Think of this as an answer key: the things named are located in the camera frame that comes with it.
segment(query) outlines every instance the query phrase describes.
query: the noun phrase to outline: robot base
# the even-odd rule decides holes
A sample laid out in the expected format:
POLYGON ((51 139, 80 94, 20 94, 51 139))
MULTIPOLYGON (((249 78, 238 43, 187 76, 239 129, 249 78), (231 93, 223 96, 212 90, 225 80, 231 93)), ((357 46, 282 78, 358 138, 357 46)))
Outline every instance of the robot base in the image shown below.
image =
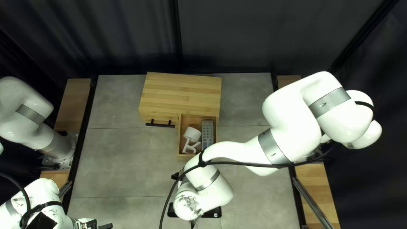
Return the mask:
MULTIPOLYGON (((178 218, 177 214, 175 214, 174 211, 174 203, 171 202, 170 205, 168 206, 168 211, 167 211, 168 217, 171 218, 178 218)), ((201 218, 220 218, 222 217, 222 207, 216 207, 210 211, 205 212, 201 218)))
POLYGON ((75 140, 73 139, 73 137, 68 137, 69 138, 69 142, 71 143, 71 151, 69 152, 69 154, 62 159, 53 159, 51 157, 45 156, 42 159, 42 165, 44 166, 53 166, 55 164, 59 164, 60 168, 57 170, 53 170, 53 171, 59 171, 59 170, 70 170, 71 169, 71 165, 72 165, 72 160, 74 158, 74 152, 75 152, 75 148, 76 148, 76 143, 75 140))

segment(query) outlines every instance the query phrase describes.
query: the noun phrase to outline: black bracket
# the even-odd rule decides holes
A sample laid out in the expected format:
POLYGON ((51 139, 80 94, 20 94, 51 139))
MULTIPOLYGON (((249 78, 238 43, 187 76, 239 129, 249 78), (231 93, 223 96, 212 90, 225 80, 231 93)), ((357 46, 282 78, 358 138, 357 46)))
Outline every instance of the black bracket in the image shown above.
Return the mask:
POLYGON ((175 125, 171 125, 171 120, 168 121, 168 124, 157 124, 157 123, 154 123, 154 119, 151 119, 151 123, 146 123, 146 126, 157 126, 157 127, 170 127, 170 128, 175 128, 175 125))

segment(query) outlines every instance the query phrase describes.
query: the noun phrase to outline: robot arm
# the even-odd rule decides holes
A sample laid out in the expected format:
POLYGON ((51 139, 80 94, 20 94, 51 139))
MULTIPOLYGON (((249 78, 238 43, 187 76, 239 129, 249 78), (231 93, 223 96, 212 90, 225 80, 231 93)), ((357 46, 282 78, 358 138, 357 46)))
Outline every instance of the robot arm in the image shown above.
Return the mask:
MULTIPOLYGON (((223 157, 260 164, 291 163, 330 139, 348 148, 364 148, 381 135, 381 126, 372 121, 373 111, 355 101, 373 106, 363 92, 345 91, 328 72, 319 72, 271 94, 263 103, 263 114, 271 128, 246 143, 219 142, 205 150, 203 161, 223 157)), ((198 165, 199 154, 184 170, 198 165)), ((278 168, 251 167, 259 176, 278 168)), ((199 167, 178 184, 174 201, 176 214, 193 220, 204 212, 223 206, 233 198, 233 188, 217 166, 199 167)))
POLYGON ((39 150, 54 163, 64 163, 72 159, 75 146, 44 123, 53 109, 23 81, 0 79, 0 137, 39 150))
MULTIPOLYGON (((57 184, 49 179, 40 178, 24 188, 31 209, 49 203, 27 218, 30 228, 54 229, 97 229, 97 221, 90 218, 75 219, 65 214, 59 202, 59 189, 57 184)), ((20 191, 10 200, 0 206, 0 222, 2 228, 20 229, 20 221, 27 212, 27 203, 20 191)), ((99 229, 111 229, 112 224, 100 226, 99 229)))

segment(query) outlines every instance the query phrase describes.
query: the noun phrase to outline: black cable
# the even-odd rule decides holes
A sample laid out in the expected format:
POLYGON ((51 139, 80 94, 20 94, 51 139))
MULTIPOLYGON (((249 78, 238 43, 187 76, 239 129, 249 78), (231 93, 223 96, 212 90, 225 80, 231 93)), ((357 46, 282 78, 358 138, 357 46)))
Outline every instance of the black cable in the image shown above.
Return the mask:
POLYGON ((355 103, 357 105, 362 105, 362 106, 366 106, 366 107, 370 108, 373 112, 372 121, 376 119, 376 109, 374 108, 374 106, 372 106, 370 103, 366 103, 366 102, 362 102, 362 101, 355 101, 355 103))
MULTIPOLYGON (((27 212, 31 210, 31 203, 30 203, 30 198, 28 198, 27 192, 24 190, 23 186, 15 180, 13 177, 10 175, 0 172, 0 176, 6 178, 7 180, 11 181, 15 186, 20 189, 20 191, 23 193, 24 199, 26 200, 26 205, 27 205, 27 212)), ((22 229, 25 229, 27 227, 28 220, 26 220, 21 226, 22 229)))
POLYGON ((257 164, 257 163, 238 162, 238 161, 213 161, 213 162, 209 161, 209 162, 204 162, 203 164, 200 164, 200 165, 193 166, 193 167, 189 168, 188 170, 185 170, 183 174, 179 175, 178 178, 175 180, 174 184, 172 185, 170 193, 168 194, 168 197, 165 200, 164 209, 162 210, 162 213, 161 213, 159 229, 162 229, 162 222, 164 221, 165 211, 167 209, 168 202, 170 201, 171 194, 173 193, 175 186, 177 185, 177 183, 180 180, 182 180, 185 177, 185 175, 187 173, 191 172, 194 169, 197 169, 199 167, 205 167, 207 165, 245 165, 245 166, 266 167, 266 168, 294 167, 294 166, 299 166, 299 165, 305 165, 305 164, 308 164, 308 163, 311 163, 311 162, 314 162, 314 161, 317 161, 317 160, 321 159, 322 157, 328 155, 332 151, 332 149, 335 146, 337 146, 338 144, 339 143, 337 143, 337 142, 333 142, 331 147, 329 149, 327 149, 327 151, 324 152, 323 154, 321 154, 321 155, 319 155, 319 156, 317 156, 317 157, 315 157, 313 159, 310 159, 308 161, 303 161, 303 162, 299 162, 299 163, 286 163, 286 164, 278 164, 278 165, 268 165, 268 164, 257 164))

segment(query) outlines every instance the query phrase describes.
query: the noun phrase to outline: silver metal band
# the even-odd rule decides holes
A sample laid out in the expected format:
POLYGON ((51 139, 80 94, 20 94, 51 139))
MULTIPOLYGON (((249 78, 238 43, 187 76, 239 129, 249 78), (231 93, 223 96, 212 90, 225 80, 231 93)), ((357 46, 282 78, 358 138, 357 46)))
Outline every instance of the silver metal band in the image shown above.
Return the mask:
POLYGON ((52 141, 44 148, 41 153, 53 159, 54 163, 62 163, 68 160, 74 153, 74 143, 68 136, 61 136, 54 131, 52 141))
POLYGON ((196 189, 198 190, 198 191, 202 191, 202 190, 204 190, 205 188, 207 188, 207 187, 209 187, 217 178, 218 178, 218 176, 221 174, 221 171, 219 171, 219 170, 216 170, 216 172, 215 172, 215 174, 211 177, 211 178, 209 178, 206 182, 204 182, 202 185, 200 185, 199 187, 196 187, 196 189))
POLYGON ((319 98, 317 101, 309 105, 308 108, 311 110, 315 118, 318 118, 327 111, 349 99, 350 96, 345 91, 345 89, 338 88, 319 98))
POLYGON ((15 217, 15 216, 21 217, 21 215, 18 213, 18 211, 14 208, 13 204, 11 203, 11 200, 8 200, 6 202, 6 209, 12 217, 15 217))
POLYGON ((291 163, 291 161, 278 147, 273 135, 271 134, 271 129, 267 129, 263 133, 259 134, 257 138, 261 149, 272 165, 291 163))
POLYGON ((44 122, 45 117, 38 114, 35 110, 29 108, 28 106, 21 104, 21 106, 16 110, 17 113, 20 115, 28 118, 29 120, 35 122, 36 124, 40 125, 44 122))

